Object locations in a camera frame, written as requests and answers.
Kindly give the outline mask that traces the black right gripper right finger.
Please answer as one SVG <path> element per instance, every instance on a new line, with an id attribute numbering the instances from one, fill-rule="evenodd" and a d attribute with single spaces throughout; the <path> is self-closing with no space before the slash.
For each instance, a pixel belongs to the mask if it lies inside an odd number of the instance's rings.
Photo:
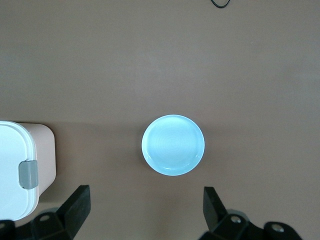
<path id="1" fill-rule="evenodd" d="M 288 224 L 269 221 L 263 228 L 254 225 L 238 210 L 227 210 L 214 187 L 203 189 L 203 215 L 208 227 L 201 240 L 300 240 Z"/>

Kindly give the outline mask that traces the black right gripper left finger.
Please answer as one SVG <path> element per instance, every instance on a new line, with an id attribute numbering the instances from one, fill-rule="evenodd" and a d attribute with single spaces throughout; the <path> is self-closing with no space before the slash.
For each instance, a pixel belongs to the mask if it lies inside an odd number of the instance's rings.
<path id="1" fill-rule="evenodd" d="M 80 185 L 55 211 L 47 210 L 24 225 L 0 221 L 2 240 L 73 240 L 91 211 L 89 185 Z"/>

